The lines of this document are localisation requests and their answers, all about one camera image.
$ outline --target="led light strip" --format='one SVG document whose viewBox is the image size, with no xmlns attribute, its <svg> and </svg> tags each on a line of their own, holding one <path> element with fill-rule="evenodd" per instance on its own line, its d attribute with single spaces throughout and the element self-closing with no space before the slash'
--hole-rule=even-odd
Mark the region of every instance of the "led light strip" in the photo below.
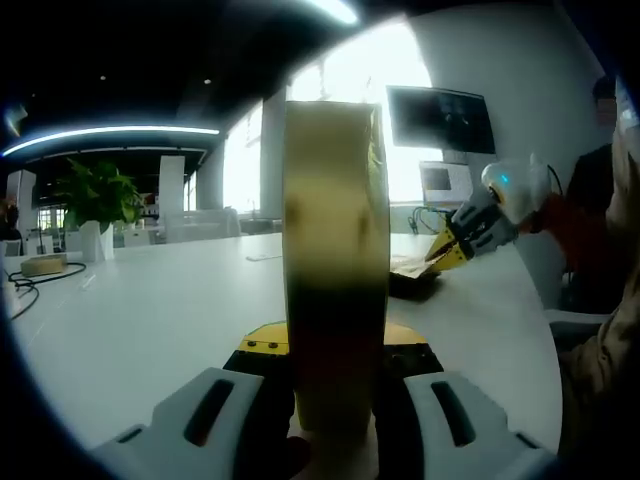
<svg viewBox="0 0 640 480">
<path fill-rule="evenodd" d="M 316 8 L 324 10 L 336 20 L 348 25 L 358 23 L 358 17 L 355 12 L 344 2 L 340 0 L 306 0 Z"/>
<path fill-rule="evenodd" d="M 191 128 L 191 127 L 162 127 L 151 125 L 127 125 L 121 127 L 97 127 L 97 128 L 85 128 L 83 130 L 71 130 L 69 132 L 54 133 L 53 135 L 47 135 L 45 137 L 34 138 L 28 142 L 20 143 L 14 147 L 9 148 L 2 152 L 3 157 L 7 157 L 18 150 L 30 147 L 31 145 L 37 145 L 38 143 L 48 142 L 50 140 L 57 140 L 59 138 L 76 137 L 78 135 L 92 135 L 94 133 L 109 133 L 109 132 L 177 132 L 177 133 L 199 133 L 203 135 L 218 135 L 218 130 L 209 130 L 207 128 Z"/>
</svg>

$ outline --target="black cable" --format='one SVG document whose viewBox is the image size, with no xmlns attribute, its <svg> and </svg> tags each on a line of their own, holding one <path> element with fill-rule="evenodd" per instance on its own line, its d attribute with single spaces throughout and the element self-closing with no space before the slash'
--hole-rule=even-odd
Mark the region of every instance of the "black cable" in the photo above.
<svg viewBox="0 0 640 480">
<path fill-rule="evenodd" d="M 71 277 L 73 275 L 77 275 L 80 272 L 84 272 L 87 269 L 87 266 L 84 263 L 80 262 L 69 262 L 67 265 L 75 265 L 80 267 L 78 270 L 74 270 L 73 272 L 63 273 L 62 275 L 56 275 L 55 277 L 43 278 L 42 280 L 31 280 L 30 278 L 15 278 L 17 275 L 22 275 L 22 272 L 13 272 L 9 275 L 10 282 L 28 282 L 22 284 L 20 286 L 32 286 L 32 285 L 40 285 L 41 283 L 53 282 L 54 280 L 61 280 L 63 278 Z"/>
<path fill-rule="evenodd" d="M 60 280 L 62 278 L 71 277 L 73 275 L 77 275 L 80 272 L 84 272 L 87 269 L 87 266 L 84 263 L 69 262 L 67 263 L 67 265 L 75 265 L 80 268 L 77 270 L 74 270 L 73 272 L 65 273 L 62 275 L 56 275 L 55 277 L 43 278 L 42 280 L 31 280 L 30 278 L 15 278 L 16 275 L 21 275 L 22 272 L 7 273 L 5 269 L 4 273 L 7 274 L 9 281 L 16 285 L 18 291 L 20 291 L 20 289 L 23 287 L 27 287 L 29 289 L 26 292 L 24 292 L 22 295 L 20 295 L 18 298 L 22 298 L 31 292 L 36 292 L 36 295 L 35 297 L 33 297 L 33 300 L 31 301 L 31 303 L 26 307 L 24 307 L 22 310 L 20 310 L 18 313 L 16 313 L 13 317 L 11 317 L 11 320 L 15 320 L 20 315 L 26 313 L 27 310 L 33 307 L 35 303 L 38 301 L 38 298 L 40 298 L 40 290 L 36 288 L 36 285 L 47 283 L 47 282 L 53 282 L 54 280 Z"/>
<path fill-rule="evenodd" d="M 562 191 L 562 184 L 560 183 L 560 178 L 558 178 L 558 174 L 556 173 L 555 169 L 551 165 L 547 165 L 547 168 L 556 179 L 556 183 L 558 184 L 558 190 L 560 190 L 560 195 L 564 197 L 564 192 Z"/>
<path fill-rule="evenodd" d="M 26 313 L 27 310 L 29 310 L 31 307 L 33 307 L 35 305 L 35 303 L 38 301 L 38 298 L 40 298 L 40 290 L 38 290 L 35 285 L 30 285 L 29 287 L 30 287 L 29 290 L 27 290 L 24 294 L 22 294 L 20 296 L 20 298 L 24 297 L 25 295 L 27 295 L 30 292 L 36 292 L 35 297 L 33 297 L 33 300 L 31 300 L 31 303 L 29 305 L 27 305 L 22 310 L 20 310 L 18 313 L 16 313 L 13 317 L 11 317 L 10 320 L 13 321 L 16 318 L 18 318 L 20 315 Z"/>
</svg>

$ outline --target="monitor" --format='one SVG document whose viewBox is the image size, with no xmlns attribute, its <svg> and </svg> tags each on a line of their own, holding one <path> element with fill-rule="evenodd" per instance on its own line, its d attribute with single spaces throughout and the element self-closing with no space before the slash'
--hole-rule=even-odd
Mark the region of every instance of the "monitor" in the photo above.
<svg viewBox="0 0 640 480">
<path fill-rule="evenodd" d="M 439 88 L 387 87 L 396 147 L 494 154 L 484 97 Z"/>
</svg>

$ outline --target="red sleeve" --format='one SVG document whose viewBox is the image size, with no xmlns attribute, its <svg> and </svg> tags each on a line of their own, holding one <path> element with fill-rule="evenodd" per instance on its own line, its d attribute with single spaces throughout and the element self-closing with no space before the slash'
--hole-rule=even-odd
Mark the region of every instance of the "red sleeve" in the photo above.
<svg viewBox="0 0 640 480">
<path fill-rule="evenodd" d="M 620 267 L 605 216 L 588 217 L 583 210 L 553 193 L 540 210 L 540 226 L 556 239 L 575 272 L 607 273 Z"/>
</svg>

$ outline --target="dark ceiling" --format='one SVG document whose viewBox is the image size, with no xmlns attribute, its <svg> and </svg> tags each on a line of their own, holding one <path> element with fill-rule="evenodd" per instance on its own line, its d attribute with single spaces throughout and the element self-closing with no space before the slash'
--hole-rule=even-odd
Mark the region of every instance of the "dark ceiling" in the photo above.
<svg viewBox="0 0 640 480">
<path fill-rule="evenodd" d="M 400 12 L 482 3 L 345 1 L 360 18 L 355 26 L 304 0 L 4 2 L 0 106 L 28 116 L 20 139 L 3 122 L 0 149 L 42 132 L 113 124 L 213 128 L 224 138 L 249 106 L 340 39 Z M 0 174 L 36 155 L 12 156 Z"/>
</svg>

